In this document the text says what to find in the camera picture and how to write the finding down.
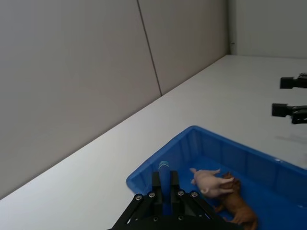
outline blue plastic bin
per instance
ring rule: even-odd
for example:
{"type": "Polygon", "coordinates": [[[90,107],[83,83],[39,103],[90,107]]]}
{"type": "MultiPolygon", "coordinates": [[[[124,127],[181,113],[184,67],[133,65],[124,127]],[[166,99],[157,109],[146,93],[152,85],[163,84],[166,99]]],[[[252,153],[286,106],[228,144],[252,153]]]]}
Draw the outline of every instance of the blue plastic bin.
{"type": "MultiPolygon", "coordinates": [[[[197,190],[189,168],[231,171],[241,180],[241,195],[259,217],[259,230],[306,230],[307,170],[241,145],[198,126],[178,134],[128,178],[135,193],[151,190],[151,176],[161,161],[179,173],[180,187],[197,190]]],[[[207,199],[212,205],[216,201],[207,199]]],[[[231,219],[227,211],[222,216],[231,219]]]]}

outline toy dog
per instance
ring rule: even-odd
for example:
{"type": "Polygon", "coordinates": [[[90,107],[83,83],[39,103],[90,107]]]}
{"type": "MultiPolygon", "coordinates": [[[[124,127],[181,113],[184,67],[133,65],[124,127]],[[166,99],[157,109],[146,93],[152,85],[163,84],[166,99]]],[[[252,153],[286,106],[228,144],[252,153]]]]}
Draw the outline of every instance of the toy dog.
{"type": "Polygon", "coordinates": [[[192,173],[194,173],[194,179],[191,181],[191,184],[197,184],[201,193],[208,198],[216,198],[222,194],[232,193],[233,189],[224,189],[221,188],[220,185],[232,182],[234,179],[223,179],[219,177],[215,177],[214,175],[219,173],[220,170],[199,170],[192,168],[190,169],[192,173]]]}
{"type": "MultiPolygon", "coordinates": [[[[223,178],[229,179],[234,177],[230,172],[228,172],[223,175],[223,178]]],[[[242,225],[244,230],[256,230],[258,226],[258,218],[256,213],[240,196],[241,182],[238,179],[234,179],[233,182],[220,185],[220,188],[233,189],[234,192],[218,197],[221,203],[215,208],[215,212],[220,212],[226,208],[234,215],[234,219],[231,221],[232,223],[242,225]]]]}

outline black mechanical arm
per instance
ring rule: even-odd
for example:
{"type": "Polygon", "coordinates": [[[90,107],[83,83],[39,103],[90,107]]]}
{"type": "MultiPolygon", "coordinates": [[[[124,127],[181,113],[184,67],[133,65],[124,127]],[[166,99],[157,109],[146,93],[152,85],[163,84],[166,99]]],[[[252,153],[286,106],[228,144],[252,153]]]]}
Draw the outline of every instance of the black mechanical arm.
{"type": "Polygon", "coordinates": [[[171,215],[163,214],[164,199],[159,173],[152,175],[152,191],[137,194],[117,220],[112,230],[242,230],[225,222],[195,191],[186,193],[179,187],[177,171],[171,171],[171,215]]]}

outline plastic toy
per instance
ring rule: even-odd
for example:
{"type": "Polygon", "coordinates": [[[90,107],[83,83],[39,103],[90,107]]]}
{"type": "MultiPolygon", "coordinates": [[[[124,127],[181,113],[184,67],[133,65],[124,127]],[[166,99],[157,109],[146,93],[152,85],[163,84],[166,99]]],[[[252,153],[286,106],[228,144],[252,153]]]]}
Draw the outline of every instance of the plastic toy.
{"type": "Polygon", "coordinates": [[[208,198],[216,198],[222,194],[232,193],[233,189],[223,189],[220,188],[220,185],[232,182],[234,179],[224,179],[215,177],[214,175],[218,174],[220,170],[199,170],[197,171],[194,168],[191,168],[190,171],[194,173],[194,179],[191,181],[191,184],[196,184],[200,189],[201,193],[208,198]]]}

